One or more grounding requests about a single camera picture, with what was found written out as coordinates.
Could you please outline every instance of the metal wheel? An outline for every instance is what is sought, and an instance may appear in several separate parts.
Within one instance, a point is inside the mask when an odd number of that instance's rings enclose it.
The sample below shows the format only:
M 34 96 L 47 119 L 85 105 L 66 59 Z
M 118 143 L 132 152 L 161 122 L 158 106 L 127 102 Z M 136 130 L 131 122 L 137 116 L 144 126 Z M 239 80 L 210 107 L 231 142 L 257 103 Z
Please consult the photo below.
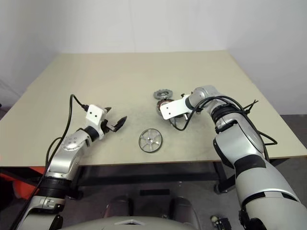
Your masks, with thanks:
M 158 151 L 162 146 L 162 135 L 154 129 L 149 128 L 141 133 L 139 138 L 139 146 L 144 152 L 153 153 Z

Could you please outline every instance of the orange object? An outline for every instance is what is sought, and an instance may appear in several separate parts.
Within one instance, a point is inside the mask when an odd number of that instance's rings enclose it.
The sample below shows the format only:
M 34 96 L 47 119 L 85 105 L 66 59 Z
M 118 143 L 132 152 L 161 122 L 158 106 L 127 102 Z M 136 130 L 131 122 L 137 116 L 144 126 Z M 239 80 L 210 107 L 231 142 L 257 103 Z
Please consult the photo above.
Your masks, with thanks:
M 45 167 L 30 167 L 31 169 L 43 174 Z M 15 196 L 17 198 L 23 198 L 23 199 L 28 199 L 30 195 L 32 194 L 33 190 L 35 189 L 35 186 L 27 184 L 25 182 L 16 180 L 10 176 L 7 176 L 5 174 L 0 174 L 1 177 L 3 177 L 7 181 L 13 181 L 13 189 Z

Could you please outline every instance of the metal part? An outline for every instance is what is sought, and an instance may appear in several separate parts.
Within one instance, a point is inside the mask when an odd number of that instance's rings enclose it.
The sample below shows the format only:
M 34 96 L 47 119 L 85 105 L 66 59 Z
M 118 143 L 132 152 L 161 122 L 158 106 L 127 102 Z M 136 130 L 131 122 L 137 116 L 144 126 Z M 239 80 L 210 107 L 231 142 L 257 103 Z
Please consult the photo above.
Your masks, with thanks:
M 139 146 L 144 152 L 153 153 L 161 148 L 163 139 L 161 133 L 149 128 L 141 133 L 139 138 Z
M 162 99 L 169 99 L 173 96 L 173 91 L 168 89 L 158 90 L 153 94 L 155 99 L 162 100 Z
M 195 107 L 200 101 L 208 97 L 221 96 L 222 94 L 217 91 L 217 89 L 212 85 L 206 85 L 202 87 L 197 87 L 193 93 L 189 96 L 189 103 L 191 106 Z M 212 100 L 205 105 L 206 111 L 211 114 L 212 110 L 225 102 L 220 100 Z
M 260 219 L 268 230 L 300 230 L 307 226 L 306 207 L 282 196 L 252 200 L 246 204 L 246 213 L 249 219 Z
M 59 199 L 59 198 L 53 198 L 53 197 L 46 197 L 46 196 L 39 196 L 36 195 L 31 199 L 31 202 L 27 208 L 27 210 L 24 213 L 23 218 L 19 222 L 19 226 L 21 226 L 30 213 L 32 209 L 38 208 L 38 209 L 53 209 L 54 207 L 48 207 L 49 200 L 56 201 L 56 204 L 65 205 L 65 199 Z
M 18 230 L 40 229 L 49 230 L 53 221 L 58 218 L 57 214 L 31 213 L 29 214 Z
M 262 153 L 249 141 L 239 124 L 234 124 L 232 127 L 219 133 L 215 139 L 222 153 L 227 156 L 232 165 L 247 155 L 255 154 L 262 157 Z
M 266 168 L 253 168 L 241 173 L 236 178 L 236 192 L 240 204 L 249 196 L 261 192 L 282 192 L 299 201 L 286 179 L 268 162 Z
M 86 132 L 78 130 L 67 137 L 46 172 L 46 176 L 72 180 L 77 172 L 79 161 L 91 139 Z
M 186 98 L 189 94 L 183 96 L 182 99 L 175 100 L 173 102 L 160 106 L 160 110 L 164 120 L 168 120 L 172 117 L 182 115 L 185 113 L 191 113 L 192 110 L 186 106 Z
M 225 125 L 231 123 L 232 121 L 236 121 L 239 125 L 245 136 L 248 138 L 248 140 L 252 143 L 252 145 L 260 152 L 263 153 L 263 144 L 258 136 L 258 134 L 255 132 L 255 130 L 249 125 L 248 121 L 241 115 L 236 113 L 231 113 L 223 116 L 220 118 L 215 126 L 218 129 L 223 128 Z
M 187 121 L 188 120 L 188 115 L 187 114 L 184 114 L 184 119 Z
M 162 100 L 159 100 L 158 103 L 157 103 L 157 112 L 158 112 L 158 114 L 162 116 L 160 107 L 161 107 L 162 105 L 167 104 L 167 103 L 170 103 L 170 102 L 172 102 L 172 101 L 173 101 L 172 99 L 162 99 Z

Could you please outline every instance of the white wall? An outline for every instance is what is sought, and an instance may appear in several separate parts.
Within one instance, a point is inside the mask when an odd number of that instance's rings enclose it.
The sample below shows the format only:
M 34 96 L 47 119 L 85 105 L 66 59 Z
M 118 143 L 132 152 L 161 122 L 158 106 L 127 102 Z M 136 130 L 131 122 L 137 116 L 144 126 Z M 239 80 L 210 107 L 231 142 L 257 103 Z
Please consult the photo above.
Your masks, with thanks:
M 21 66 L 16 68 L 15 72 L 5 73 L 5 76 L 0 70 L 0 75 L 3 75 L 6 83 L 18 93 L 22 93 L 25 86 L 37 77 L 56 51 L 105 53 L 228 49 L 279 113 L 307 113 L 306 1 L 15 0 L 13 2 L 22 2 L 28 13 L 20 9 L 21 16 L 17 19 L 11 14 L 7 17 L 12 21 L 26 19 L 27 23 L 23 22 L 22 28 L 26 28 L 24 33 L 27 36 L 23 38 L 23 42 L 20 42 L 20 37 L 15 38 L 13 33 L 5 35 L 8 39 L 5 44 L 16 44 L 11 47 L 22 46 L 11 48 L 10 52 L 24 55 L 10 57 L 3 64 L 6 69 L 17 57 L 18 62 L 14 63 L 19 63 Z M 24 2 L 32 4 L 26 7 Z M 28 31 L 31 23 L 35 25 L 30 29 L 33 34 Z M 4 47 L 2 42 L 0 42 L 2 59 L 4 55 L 1 47 Z M 30 68 L 21 64 L 28 54 L 32 58 L 26 66 Z M 33 69 L 33 63 L 40 67 Z
M 307 114 L 307 1 L 237 1 L 226 47 L 280 114 Z
M 208 0 L 58 0 L 51 27 L 64 53 L 217 50 Z
M 39 0 L 0 0 L 0 103 L 12 106 L 56 54 L 38 29 Z

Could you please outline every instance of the gray floor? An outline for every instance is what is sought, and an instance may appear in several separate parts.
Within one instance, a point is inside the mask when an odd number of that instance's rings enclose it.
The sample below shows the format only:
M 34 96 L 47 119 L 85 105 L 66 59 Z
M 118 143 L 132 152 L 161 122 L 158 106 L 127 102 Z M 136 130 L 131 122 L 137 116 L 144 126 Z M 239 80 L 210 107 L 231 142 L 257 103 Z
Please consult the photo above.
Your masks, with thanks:
M 284 115 L 283 119 L 294 131 L 301 142 L 307 147 L 307 115 Z M 202 170 L 208 167 L 212 170 L 212 165 L 190 165 L 193 170 Z M 170 169 L 167 165 L 157 165 L 155 168 L 148 169 L 159 172 L 169 172 L 170 170 L 188 170 L 189 166 L 179 164 L 176 169 Z M 284 175 L 292 186 L 301 202 L 307 206 L 307 158 L 290 159 L 277 166 L 278 170 Z M 130 169 L 137 173 L 144 171 L 142 166 L 135 166 Z M 225 168 L 227 174 L 231 175 L 232 170 Z M 105 175 L 125 173 L 125 168 L 105 168 Z M 239 204 L 236 197 L 236 191 L 231 190 L 227 194 L 216 195 L 213 192 L 215 182 L 182 182 L 182 183 L 158 183 L 158 184 L 136 184 L 136 185 L 108 185 L 85 187 L 84 198 L 80 201 L 68 200 L 62 216 L 64 225 L 69 226 L 75 223 L 100 218 L 105 210 L 107 203 L 114 197 L 128 195 L 134 200 L 135 214 L 148 216 L 162 216 L 167 213 L 168 202 L 171 197 L 183 196 L 190 200 L 196 212 L 198 213 L 202 230 L 213 229 L 210 216 L 220 215 L 228 217 L 234 230 L 243 228 L 238 221 Z M 171 195 L 167 196 L 139 196 L 141 189 L 170 189 Z M 17 211 L 20 209 L 23 201 L 15 200 L 3 210 L 0 214 L 0 229 L 6 230 L 13 221 Z

